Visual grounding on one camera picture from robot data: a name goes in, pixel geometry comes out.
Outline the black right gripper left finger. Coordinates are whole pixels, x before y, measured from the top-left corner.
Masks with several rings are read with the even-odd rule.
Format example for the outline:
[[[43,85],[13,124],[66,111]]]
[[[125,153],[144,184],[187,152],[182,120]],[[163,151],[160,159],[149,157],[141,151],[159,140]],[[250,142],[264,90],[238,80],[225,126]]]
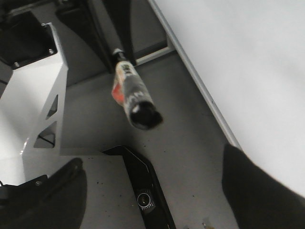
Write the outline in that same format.
[[[52,176],[0,186],[2,229],[79,229],[87,201],[83,161],[74,158]]]

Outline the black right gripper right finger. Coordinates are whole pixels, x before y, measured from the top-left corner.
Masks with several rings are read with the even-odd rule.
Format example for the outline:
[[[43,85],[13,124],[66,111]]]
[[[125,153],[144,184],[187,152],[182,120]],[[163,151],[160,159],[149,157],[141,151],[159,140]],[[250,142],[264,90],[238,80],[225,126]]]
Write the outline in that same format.
[[[222,188],[241,229],[303,229],[305,199],[226,144]]]

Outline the white metal robot base stand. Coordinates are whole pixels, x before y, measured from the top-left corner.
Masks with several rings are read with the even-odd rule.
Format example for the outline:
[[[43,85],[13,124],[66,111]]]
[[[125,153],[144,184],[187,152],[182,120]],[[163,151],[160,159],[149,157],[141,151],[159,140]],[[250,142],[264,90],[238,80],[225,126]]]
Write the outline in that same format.
[[[13,70],[0,98],[0,180],[20,185],[51,175],[61,149],[68,64],[58,33],[46,23],[57,52]],[[35,148],[38,135],[55,125],[55,145]]]

